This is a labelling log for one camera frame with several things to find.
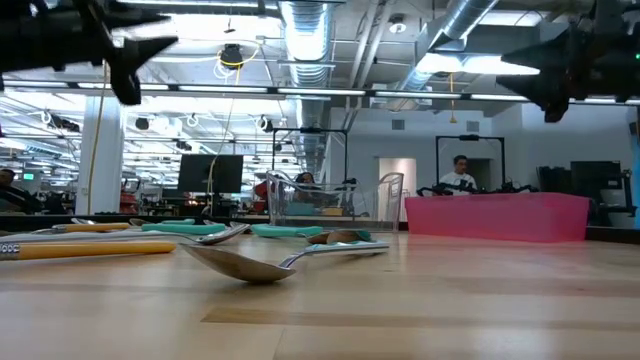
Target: pink plastic container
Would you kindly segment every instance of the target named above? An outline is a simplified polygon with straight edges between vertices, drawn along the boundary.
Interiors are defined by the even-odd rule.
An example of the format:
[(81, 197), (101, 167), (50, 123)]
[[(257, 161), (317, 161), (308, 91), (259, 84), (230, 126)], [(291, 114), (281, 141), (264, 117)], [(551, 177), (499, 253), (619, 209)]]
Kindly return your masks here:
[(413, 197), (409, 233), (531, 242), (583, 241), (589, 200), (555, 193)]

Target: wooden table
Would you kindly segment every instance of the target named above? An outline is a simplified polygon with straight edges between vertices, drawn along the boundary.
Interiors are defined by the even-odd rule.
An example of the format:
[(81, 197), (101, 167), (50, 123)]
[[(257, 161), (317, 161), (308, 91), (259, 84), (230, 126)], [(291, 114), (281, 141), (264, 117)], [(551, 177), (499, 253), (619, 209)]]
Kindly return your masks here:
[[(272, 286), (182, 250), (0, 263), (0, 358), (640, 359), (639, 247), (392, 241), (301, 260)], [(305, 245), (222, 246), (279, 262)]]

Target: black monitor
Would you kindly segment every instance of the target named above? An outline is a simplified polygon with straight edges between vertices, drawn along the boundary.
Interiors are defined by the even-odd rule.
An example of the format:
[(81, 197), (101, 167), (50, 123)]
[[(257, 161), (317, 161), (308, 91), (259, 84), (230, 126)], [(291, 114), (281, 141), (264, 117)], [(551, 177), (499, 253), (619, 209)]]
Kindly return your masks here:
[(242, 155), (182, 155), (178, 190), (207, 192), (209, 168), (215, 160), (211, 174), (214, 193), (239, 193), (242, 187)]
[(594, 187), (601, 190), (622, 189), (619, 161), (572, 161), (571, 179), (574, 189)]

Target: yellow handle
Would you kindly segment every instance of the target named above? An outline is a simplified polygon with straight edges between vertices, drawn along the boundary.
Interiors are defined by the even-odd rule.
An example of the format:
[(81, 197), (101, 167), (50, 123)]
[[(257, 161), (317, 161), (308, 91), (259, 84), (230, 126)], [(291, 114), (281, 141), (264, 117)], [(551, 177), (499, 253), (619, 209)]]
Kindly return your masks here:
[(130, 227), (127, 223), (113, 224), (69, 224), (65, 225), (66, 232), (92, 232), (109, 230), (126, 230)]
[(123, 254), (164, 254), (172, 252), (175, 248), (176, 244), (166, 241), (20, 244), (18, 260)]

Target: spoon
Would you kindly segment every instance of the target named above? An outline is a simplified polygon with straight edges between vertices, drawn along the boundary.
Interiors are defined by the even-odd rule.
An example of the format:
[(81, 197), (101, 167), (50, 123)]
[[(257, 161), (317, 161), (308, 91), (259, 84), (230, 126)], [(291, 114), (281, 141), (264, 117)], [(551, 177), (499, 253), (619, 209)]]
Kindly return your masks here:
[(288, 256), (279, 265), (271, 265), (215, 247), (187, 244), (181, 244), (181, 246), (190, 255), (213, 270), (238, 280), (256, 284), (268, 284), (288, 278), (296, 272), (291, 268), (291, 265), (305, 256), (376, 254), (389, 250), (389, 244), (382, 242), (357, 241), (354, 243), (312, 245)]

